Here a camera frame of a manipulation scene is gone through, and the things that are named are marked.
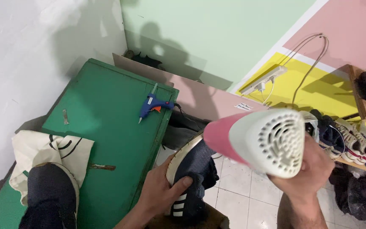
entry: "hand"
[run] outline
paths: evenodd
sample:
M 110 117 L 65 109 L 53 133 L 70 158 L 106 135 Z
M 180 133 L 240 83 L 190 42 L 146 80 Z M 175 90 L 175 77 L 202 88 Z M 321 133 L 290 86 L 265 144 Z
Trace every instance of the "hand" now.
M 193 182 L 191 177 L 186 176 L 170 188 L 170 184 L 166 179 L 166 171 L 174 156 L 175 154 L 170 155 L 163 164 L 150 170 L 146 175 L 141 196 L 135 207 L 139 208 L 150 218 L 168 211 L 172 204 Z
M 326 183 L 334 166 L 333 160 L 306 133 L 303 161 L 299 173 L 290 179 L 274 176 L 269 176 L 269 179 L 287 194 L 293 204 L 303 204 L 316 198 L 317 191 Z

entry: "plug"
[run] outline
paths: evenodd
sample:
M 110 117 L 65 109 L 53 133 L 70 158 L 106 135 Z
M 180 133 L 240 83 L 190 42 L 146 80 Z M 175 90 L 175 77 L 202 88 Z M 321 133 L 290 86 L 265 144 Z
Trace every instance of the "plug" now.
M 265 83 L 264 82 L 261 82 L 260 84 L 258 84 L 256 86 L 256 88 L 258 89 L 258 91 L 262 92 L 265 90 Z

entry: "pink hair dryer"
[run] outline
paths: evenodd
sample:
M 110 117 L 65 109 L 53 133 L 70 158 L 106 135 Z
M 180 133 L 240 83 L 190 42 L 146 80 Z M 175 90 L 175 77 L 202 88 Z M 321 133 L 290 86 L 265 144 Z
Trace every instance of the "pink hair dryer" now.
M 302 164 L 305 122 L 290 109 L 246 112 L 209 123 L 203 137 L 217 153 L 258 171 L 292 178 Z

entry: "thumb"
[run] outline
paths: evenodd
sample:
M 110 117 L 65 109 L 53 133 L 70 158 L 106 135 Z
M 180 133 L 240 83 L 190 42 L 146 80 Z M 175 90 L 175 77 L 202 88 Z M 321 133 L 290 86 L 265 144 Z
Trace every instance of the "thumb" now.
M 193 183 L 193 179 L 189 176 L 185 176 L 176 182 L 169 190 L 170 195 L 173 198 L 178 198 L 186 189 Z

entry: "yellow wall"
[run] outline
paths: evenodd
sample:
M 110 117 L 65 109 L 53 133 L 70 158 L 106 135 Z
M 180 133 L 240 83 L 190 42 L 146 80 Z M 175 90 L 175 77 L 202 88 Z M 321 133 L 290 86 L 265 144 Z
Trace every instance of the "yellow wall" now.
M 286 55 L 275 53 L 236 94 L 241 95 L 239 92 L 241 89 L 257 80 L 264 72 L 272 68 L 273 65 L 280 64 L 281 62 L 284 63 L 284 59 L 286 59 Z M 288 68 L 287 73 L 279 76 L 275 80 L 274 90 L 267 101 L 267 105 L 271 107 L 292 107 L 294 91 L 299 86 L 311 65 L 292 59 L 286 64 L 286 67 Z M 265 91 L 263 91 L 263 98 L 267 98 L 271 88 L 272 83 L 269 81 L 266 84 Z M 244 95 L 244 97 L 263 102 L 260 91 L 254 91 L 249 95 Z M 310 111 L 311 109 L 317 109 L 335 119 L 358 112 L 350 82 L 318 68 L 314 68 L 308 75 L 302 87 L 297 92 L 294 103 L 296 110 Z

